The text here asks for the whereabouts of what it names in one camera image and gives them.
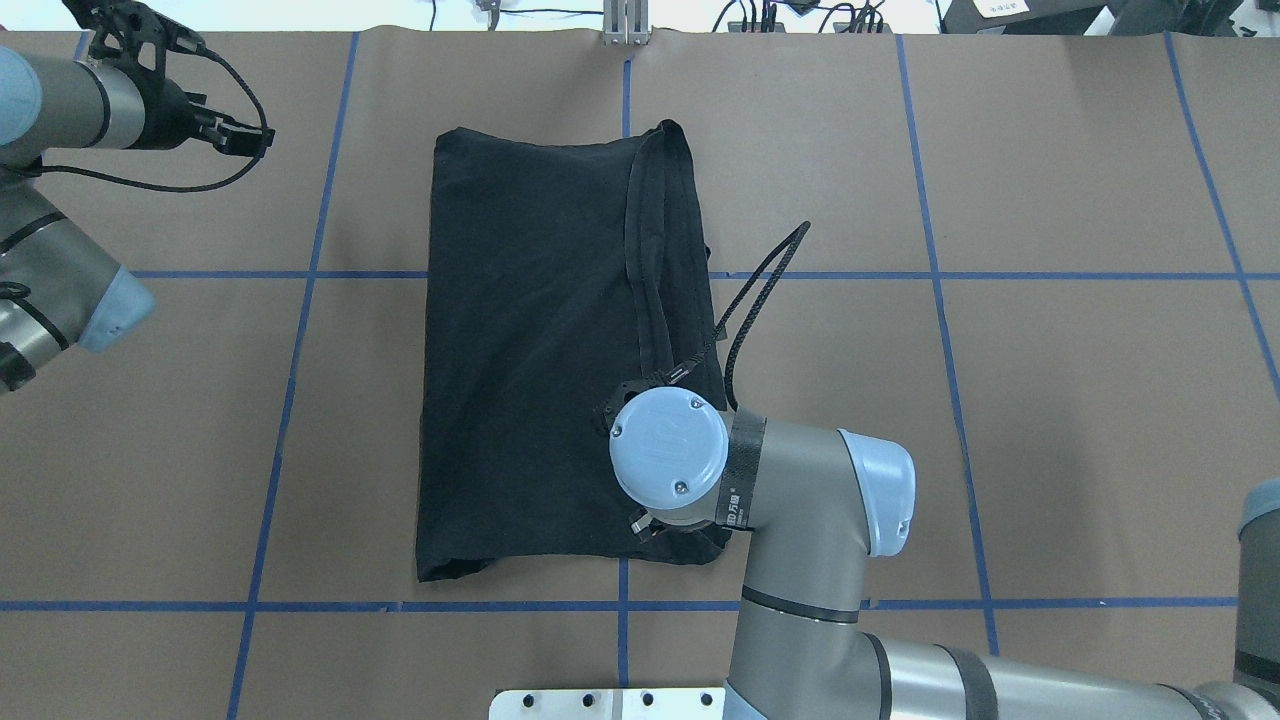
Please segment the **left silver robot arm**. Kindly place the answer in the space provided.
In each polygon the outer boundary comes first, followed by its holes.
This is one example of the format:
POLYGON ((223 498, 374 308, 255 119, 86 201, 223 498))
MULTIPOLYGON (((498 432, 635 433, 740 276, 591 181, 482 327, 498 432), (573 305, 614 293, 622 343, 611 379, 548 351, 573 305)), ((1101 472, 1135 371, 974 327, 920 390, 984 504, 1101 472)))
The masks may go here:
POLYGON ((69 348, 101 354, 156 305, 151 291, 59 205, 68 179, 156 193, 202 193, 219 179, 164 184, 58 163, 61 150, 156 155, 201 141, 256 167, 275 132, 255 94, 237 120, 160 67, 128 56, 3 50, 3 392, 31 383, 69 348))

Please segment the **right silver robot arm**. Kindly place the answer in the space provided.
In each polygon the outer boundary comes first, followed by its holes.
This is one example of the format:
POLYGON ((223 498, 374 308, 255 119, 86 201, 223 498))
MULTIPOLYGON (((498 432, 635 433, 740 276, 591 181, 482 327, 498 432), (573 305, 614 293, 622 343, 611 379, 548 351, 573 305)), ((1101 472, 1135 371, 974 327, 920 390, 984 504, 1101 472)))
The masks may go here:
POLYGON ((602 410, 636 536, 750 539, 724 719, 1275 719, 1277 482, 1243 503, 1230 682, 1193 689, 1023 664, 859 625, 867 564, 899 553, 910 454, 844 429, 722 413, 677 386, 621 386, 602 410))

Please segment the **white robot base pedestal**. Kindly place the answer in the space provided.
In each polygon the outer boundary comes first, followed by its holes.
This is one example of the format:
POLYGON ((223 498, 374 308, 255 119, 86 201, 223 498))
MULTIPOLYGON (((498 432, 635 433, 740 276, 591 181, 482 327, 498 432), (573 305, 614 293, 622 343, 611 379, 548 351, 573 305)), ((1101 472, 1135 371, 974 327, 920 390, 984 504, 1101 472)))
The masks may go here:
POLYGON ((719 687, 502 691, 489 719, 721 719, 719 687))

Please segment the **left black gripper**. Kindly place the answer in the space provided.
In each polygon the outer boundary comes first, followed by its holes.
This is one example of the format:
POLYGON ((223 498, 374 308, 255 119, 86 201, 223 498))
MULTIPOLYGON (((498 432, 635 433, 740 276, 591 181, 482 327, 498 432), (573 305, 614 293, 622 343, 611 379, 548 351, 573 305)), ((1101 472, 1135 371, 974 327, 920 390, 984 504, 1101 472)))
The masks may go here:
POLYGON ((198 140, 227 156, 262 158, 276 132, 232 120, 230 114, 210 108, 206 95, 186 92, 177 82, 165 81, 165 150, 198 140))

